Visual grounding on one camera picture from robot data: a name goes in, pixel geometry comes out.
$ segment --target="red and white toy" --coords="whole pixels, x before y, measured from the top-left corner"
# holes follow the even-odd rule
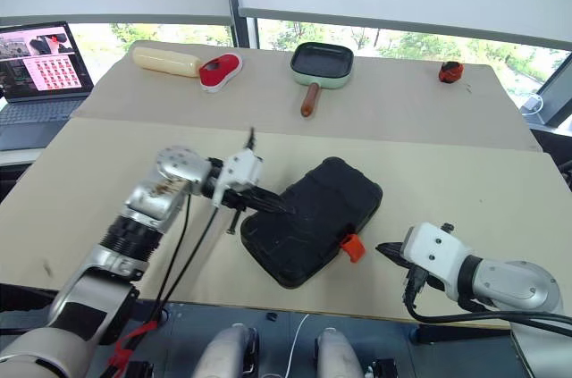
[[[224,54],[198,69],[200,86],[206,92],[218,92],[242,69],[242,58],[237,54]]]

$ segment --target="window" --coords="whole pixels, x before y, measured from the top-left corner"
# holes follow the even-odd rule
[[[322,41],[360,56],[486,63],[518,107],[570,54],[478,38],[267,19],[258,19],[258,34],[261,49],[294,50],[305,41]]]
[[[219,25],[77,23],[70,28],[94,84],[135,40],[232,46],[230,28]]]

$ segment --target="laptop keyboard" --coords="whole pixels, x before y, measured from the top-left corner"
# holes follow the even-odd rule
[[[0,112],[0,125],[16,123],[67,121],[83,102],[78,100],[44,101],[42,103],[12,103]]]

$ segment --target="laptop screen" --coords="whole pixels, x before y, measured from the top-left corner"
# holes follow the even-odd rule
[[[93,82],[68,24],[0,29],[0,88],[8,101],[86,96]]]

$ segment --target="small red object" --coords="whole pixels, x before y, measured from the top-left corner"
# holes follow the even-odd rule
[[[157,321],[145,323],[142,326],[135,329],[133,332],[125,335],[124,337],[120,338],[117,342],[115,342],[114,355],[107,362],[107,364],[109,366],[115,366],[117,368],[117,372],[115,373],[115,376],[117,376],[117,377],[122,376],[123,371],[125,370],[125,368],[127,367],[127,364],[129,363],[129,359],[131,357],[131,354],[133,354],[132,349],[124,349],[122,347],[123,342],[125,340],[132,338],[133,336],[138,336],[138,335],[141,335],[143,333],[153,331],[156,328],[157,328]]]
[[[221,55],[198,69],[200,85],[207,92],[218,92],[241,69],[242,58],[239,55]]]
[[[443,63],[439,70],[439,80],[443,83],[453,83],[463,75],[463,64],[455,61]]]
[[[359,262],[359,260],[366,253],[366,248],[361,243],[361,240],[355,233],[351,233],[341,242],[341,248],[348,253],[349,260],[352,264]]]

